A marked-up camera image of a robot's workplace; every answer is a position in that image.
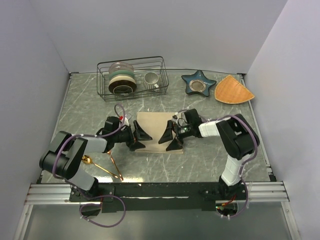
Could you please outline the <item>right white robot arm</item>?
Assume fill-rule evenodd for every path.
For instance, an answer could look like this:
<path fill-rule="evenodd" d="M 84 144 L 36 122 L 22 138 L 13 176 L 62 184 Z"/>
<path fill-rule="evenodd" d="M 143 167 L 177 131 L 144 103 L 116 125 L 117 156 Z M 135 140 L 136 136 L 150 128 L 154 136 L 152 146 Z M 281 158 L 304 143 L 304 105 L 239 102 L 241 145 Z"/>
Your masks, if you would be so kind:
<path fill-rule="evenodd" d="M 178 112 L 183 114 L 185 124 L 180 125 L 175 114 L 167 121 L 158 144 L 170 142 L 166 151 L 183 148 L 188 137 L 220 137 L 227 152 L 225 168 L 219 177 L 217 190 L 223 199 L 230 199 L 242 187 L 245 164 L 253 160 L 258 153 L 260 140 L 255 131 L 241 114 L 226 115 L 217 120 L 203 121 L 196 109 Z"/>

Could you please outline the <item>beige cloth napkin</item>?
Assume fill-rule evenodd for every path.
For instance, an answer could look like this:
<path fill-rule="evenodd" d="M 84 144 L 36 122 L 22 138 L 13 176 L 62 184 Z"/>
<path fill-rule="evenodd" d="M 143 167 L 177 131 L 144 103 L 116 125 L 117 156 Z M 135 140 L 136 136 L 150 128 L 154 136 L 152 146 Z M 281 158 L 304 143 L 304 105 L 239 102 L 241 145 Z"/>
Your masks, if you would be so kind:
<path fill-rule="evenodd" d="M 161 136 L 165 132 L 167 121 L 172 119 L 174 112 L 138 112 L 137 122 L 141 128 L 152 137 L 152 140 L 141 141 L 145 148 L 137 149 L 136 153 L 154 154 L 183 154 L 184 150 L 166 151 L 170 142 L 158 144 Z"/>

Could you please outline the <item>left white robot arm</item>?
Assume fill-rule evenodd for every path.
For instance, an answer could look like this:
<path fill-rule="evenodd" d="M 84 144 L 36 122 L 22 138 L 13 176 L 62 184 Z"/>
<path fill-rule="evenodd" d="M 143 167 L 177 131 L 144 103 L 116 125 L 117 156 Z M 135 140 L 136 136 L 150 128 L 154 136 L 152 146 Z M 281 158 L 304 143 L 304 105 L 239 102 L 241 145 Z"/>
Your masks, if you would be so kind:
<path fill-rule="evenodd" d="M 133 126 L 134 131 L 126 118 L 109 116 L 104 127 L 95 135 L 73 135 L 59 131 L 40 158 L 39 167 L 80 189 L 86 200 L 94 201 L 100 194 L 99 181 L 81 168 L 83 156 L 88 153 L 107 153 L 117 143 L 125 143 L 130 151 L 145 148 L 141 141 L 151 141 L 153 138 L 136 120 Z"/>

